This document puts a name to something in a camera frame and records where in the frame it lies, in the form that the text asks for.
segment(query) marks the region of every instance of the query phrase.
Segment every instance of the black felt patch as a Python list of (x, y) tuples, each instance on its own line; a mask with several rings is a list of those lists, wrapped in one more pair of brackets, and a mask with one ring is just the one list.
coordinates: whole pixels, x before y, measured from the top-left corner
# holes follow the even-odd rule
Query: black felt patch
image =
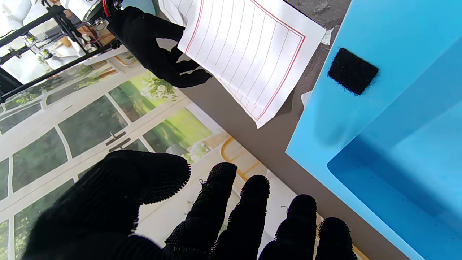
[(341, 48), (332, 62), (328, 75), (349, 91), (361, 95), (377, 73), (377, 67)]

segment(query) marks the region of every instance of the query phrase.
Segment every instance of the tree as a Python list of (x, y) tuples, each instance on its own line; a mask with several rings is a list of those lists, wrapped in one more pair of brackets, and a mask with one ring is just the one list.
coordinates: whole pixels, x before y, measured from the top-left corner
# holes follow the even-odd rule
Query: tree
[(143, 78), (142, 83), (145, 87), (141, 90), (141, 95), (151, 99), (171, 99), (176, 101), (178, 95), (176, 88), (167, 81), (156, 77), (154, 74), (149, 74)]

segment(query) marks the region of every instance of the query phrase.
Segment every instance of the table surface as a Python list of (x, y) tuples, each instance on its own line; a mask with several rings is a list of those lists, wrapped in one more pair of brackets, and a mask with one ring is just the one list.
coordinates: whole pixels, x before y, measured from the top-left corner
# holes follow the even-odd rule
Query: table surface
[[(333, 29), (332, 44), (350, 1), (288, 0), (287, 2), (327, 30)], [(329, 51), (330, 45), (318, 46), (294, 92), (279, 114), (260, 129), (256, 129), (252, 119), (215, 79), (182, 91), (294, 192), (313, 196), (317, 200), (318, 211), (322, 216), (343, 219), (352, 232), (355, 245), (371, 260), (407, 259), (401, 251), (285, 153), (304, 108), (300, 95), (313, 89)]]

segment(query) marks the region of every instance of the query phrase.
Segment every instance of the black knit glove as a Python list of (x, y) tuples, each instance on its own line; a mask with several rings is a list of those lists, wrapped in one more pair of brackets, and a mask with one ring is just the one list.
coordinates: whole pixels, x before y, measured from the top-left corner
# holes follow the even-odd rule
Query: black knit glove
[(179, 88), (205, 83), (212, 76), (193, 61), (177, 62), (183, 54), (176, 46), (171, 51), (160, 48), (157, 38), (180, 41), (184, 27), (145, 13), (136, 7), (114, 11), (108, 30), (158, 78)]
[[(236, 171), (230, 163), (213, 167), (186, 219), (161, 249), (134, 234), (139, 206), (177, 193), (190, 177), (189, 165), (176, 155), (113, 152), (39, 217), (23, 259), (256, 260), (269, 196), (264, 176), (245, 183), (228, 229), (217, 240)], [(326, 219), (319, 236), (317, 260), (356, 259), (350, 232), (340, 219)], [(259, 259), (312, 259), (315, 237), (316, 202), (299, 195)]]

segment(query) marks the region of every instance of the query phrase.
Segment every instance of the lined paper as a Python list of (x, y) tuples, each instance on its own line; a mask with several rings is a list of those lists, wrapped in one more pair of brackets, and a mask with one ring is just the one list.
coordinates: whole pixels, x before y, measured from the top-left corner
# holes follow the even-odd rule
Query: lined paper
[(283, 0), (159, 0), (159, 6), (186, 27), (178, 48), (218, 79), (257, 128), (276, 115), (326, 32)]

